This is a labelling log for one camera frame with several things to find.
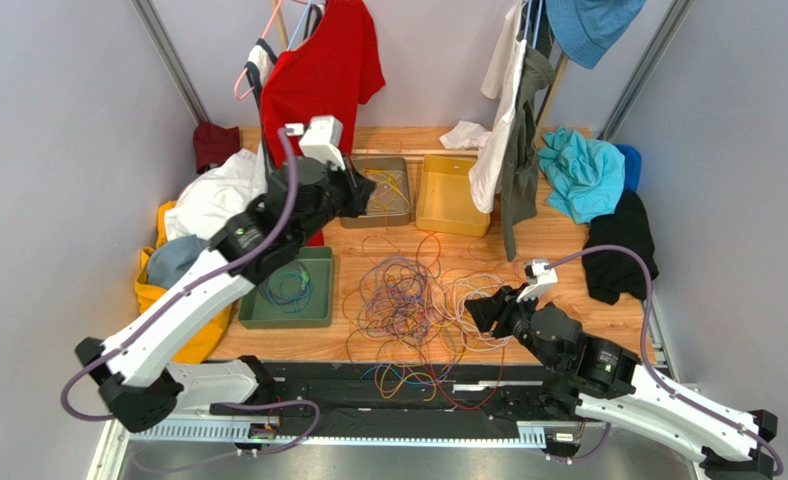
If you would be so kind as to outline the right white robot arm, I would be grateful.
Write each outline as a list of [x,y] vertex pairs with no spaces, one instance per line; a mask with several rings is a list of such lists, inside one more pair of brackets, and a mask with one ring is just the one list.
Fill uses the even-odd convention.
[[535,400],[548,420],[591,419],[631,431],[696,463],[709,479],[772,479],[777,462],[763,445],[777,434],[766,410],[719,405],[650,371],[619,344],[584,332],[553,303],[520,300],[501,287],[464,306],[481,333],[513,338],[546,370]]

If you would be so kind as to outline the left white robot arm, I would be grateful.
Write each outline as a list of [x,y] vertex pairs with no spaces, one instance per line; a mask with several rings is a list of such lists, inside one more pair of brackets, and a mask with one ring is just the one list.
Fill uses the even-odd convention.
[[77,345],[83,369],[64,386],[64,409],[87,417],[68,399],[84,376],[96,383],[105,417],[130,433],[177,411],[237,409],[253,400],[272,382],[256,357],[189,364],[175,355],[220,311],[296,260],[329,222],[365,214],[375,188],[351,166],[307,157],[286,161],[268,175],[266,192],[231,217],[183,278],[137,320],[105,340],[88,337]]

